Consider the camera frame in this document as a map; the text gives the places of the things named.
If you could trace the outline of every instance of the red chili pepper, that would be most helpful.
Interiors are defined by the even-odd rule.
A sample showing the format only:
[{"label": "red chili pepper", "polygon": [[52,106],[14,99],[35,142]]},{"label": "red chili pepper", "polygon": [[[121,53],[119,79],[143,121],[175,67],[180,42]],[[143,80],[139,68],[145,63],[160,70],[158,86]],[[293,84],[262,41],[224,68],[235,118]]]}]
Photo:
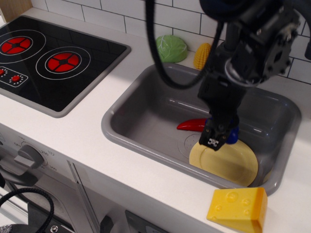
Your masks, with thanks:
[{"label": "red chili pepper", "polygon": [[187,120],[177,126],[178,130],[188,130],[202,132],[205,126],[206,118]]}]

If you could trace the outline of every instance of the yellow cheese wedge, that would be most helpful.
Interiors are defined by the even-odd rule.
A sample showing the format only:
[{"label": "yellow cheese wedge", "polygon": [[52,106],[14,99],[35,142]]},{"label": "yellow cheese wedge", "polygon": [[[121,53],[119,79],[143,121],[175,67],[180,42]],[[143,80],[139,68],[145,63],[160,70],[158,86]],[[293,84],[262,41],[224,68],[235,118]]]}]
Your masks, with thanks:
[{"label": "yellow cheese wedge", "polygon": [[264,188],[219,189],[207,219],[246,233],[262,233],[267,205]]}]

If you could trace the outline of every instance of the black cable wire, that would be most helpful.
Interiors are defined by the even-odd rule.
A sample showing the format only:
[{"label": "black cable wire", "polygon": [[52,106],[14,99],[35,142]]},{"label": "black cable wire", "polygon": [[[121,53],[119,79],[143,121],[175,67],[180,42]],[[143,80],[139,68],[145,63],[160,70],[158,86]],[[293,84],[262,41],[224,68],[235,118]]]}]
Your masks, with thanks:
[{"label": "black cable wire", "polygon": [[203,77],[206,77],[209,72],[212,71],[211,63],[213,56],[215,54],[216,48],[218,46],[218,42],[220,39],[220,35],[222,33],[224,23],[218,21],[217,29],[216,29],[216,35],[213,41],[213,44],[211,46],[209,56],[207,59],[207,62],[205,63],[202,71],[197,75],[197,77],[189,82],[188,84],[179,84],[174,82],[165,72],[165,69],[162,65],[161,59],[159,57],[157,48],[156,48],[156,41],[155,41],[155,29],[154,29],[154,18],[155,18],[155,0],[146,0],[146,25],[147,25],[147,36],[148,36],[148,42],[149,47],[151,50],[152,57],[155,62],[155,66],[162,78],[162,80],[170,87],[176,88],[176,89],[187,89],[194,85],[196,85]]},{"label": "black cable wire", "polygon": [[21,193],[37,193],[37,194],[44,196],[48,200],[48,202],[50,204],[49,215],[48,215],[47,219],[45,220],[45,222],[42,224],[42,226],[39,228],[39,230],[36,231],[36,233],[44,233],[45,229],[48,227],[48,225],[51,222],[53,215],[54,215],[54,203],[52,201],[52,198],[45,191],[40,190],[40,189],[36,189],[36,188],[21,188],[21,189],[14,190],[14,191],[9,192],[8,194],[4,195],[2,198],[0,198],[0,207],[2,206],[3,203],[5,203],[11,197],[13,197],[17,194],[21,194]]},{"label": "black cable wire", "polygon": [[5,186],[5,179],[3,178],[3,176],[0,173],[0,187],[4,188],[4,186]]}]

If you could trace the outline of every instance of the gray knob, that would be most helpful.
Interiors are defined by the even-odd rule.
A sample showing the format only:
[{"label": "gray knob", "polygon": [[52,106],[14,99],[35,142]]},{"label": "gray knob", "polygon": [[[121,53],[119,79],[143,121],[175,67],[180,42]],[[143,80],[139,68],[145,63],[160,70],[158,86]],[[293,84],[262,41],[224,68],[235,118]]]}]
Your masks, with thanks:
[{"label": "gray knob", "polygon": [[17,154],[18,156],[14,159],[15,162],[27,168],[38,168],[44,162],[39,152],[28,145],[25,145],[19,149]]}]

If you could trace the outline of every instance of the sink drain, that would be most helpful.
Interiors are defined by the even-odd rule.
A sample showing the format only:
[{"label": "sink drain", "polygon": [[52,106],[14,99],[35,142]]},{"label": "sink drain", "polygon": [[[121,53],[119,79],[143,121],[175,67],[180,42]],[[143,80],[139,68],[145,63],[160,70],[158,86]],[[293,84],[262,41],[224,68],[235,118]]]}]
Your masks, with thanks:
[{"label": "sink drain", "polygon": [[190,151],[194,144],[199,141],[200,136],[200,133],[194,133],[188,136],[184,141],[178,141],[178,149],[180,153],[186,158],[189,158]]}]

